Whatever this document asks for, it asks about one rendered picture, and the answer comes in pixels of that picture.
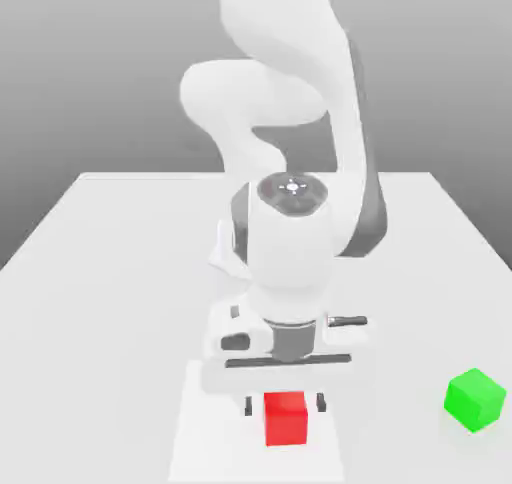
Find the small green cube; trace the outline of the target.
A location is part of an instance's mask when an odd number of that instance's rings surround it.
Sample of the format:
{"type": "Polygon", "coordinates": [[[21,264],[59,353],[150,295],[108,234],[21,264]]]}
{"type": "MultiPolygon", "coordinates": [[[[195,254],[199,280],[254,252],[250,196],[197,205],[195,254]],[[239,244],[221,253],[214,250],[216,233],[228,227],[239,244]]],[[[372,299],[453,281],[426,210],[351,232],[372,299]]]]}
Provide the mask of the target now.
{"type": "Polygon", "coordinates": [[[478,368],[452,378],[446,390],[444,409],[471,433],[500,418],[507,391],[478,368]]]}

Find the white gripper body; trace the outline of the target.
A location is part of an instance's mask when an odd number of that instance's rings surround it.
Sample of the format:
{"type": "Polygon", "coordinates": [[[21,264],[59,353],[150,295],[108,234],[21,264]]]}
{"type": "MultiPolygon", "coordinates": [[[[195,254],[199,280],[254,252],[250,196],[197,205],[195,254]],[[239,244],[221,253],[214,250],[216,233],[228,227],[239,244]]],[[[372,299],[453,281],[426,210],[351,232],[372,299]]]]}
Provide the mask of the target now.
{"type": "Polygon", "coordinates": [[[200,384],[211,394],[322,392],[340,384],[352,369],[348,353],[313,354],[293,362],[270,356],[211,359],[200,370],[200,384]]]}

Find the small red cube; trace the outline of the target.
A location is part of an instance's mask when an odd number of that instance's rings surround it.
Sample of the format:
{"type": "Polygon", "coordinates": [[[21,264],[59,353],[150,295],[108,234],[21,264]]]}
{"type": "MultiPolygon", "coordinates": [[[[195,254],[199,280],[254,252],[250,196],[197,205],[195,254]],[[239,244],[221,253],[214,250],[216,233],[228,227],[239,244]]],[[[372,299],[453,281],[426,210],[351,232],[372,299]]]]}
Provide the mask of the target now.
{"type": "Polygon", "coordinates": [[[305,445],[308,409],[302,391],[265,393],[264,430],[267,446],[305,445]]]}

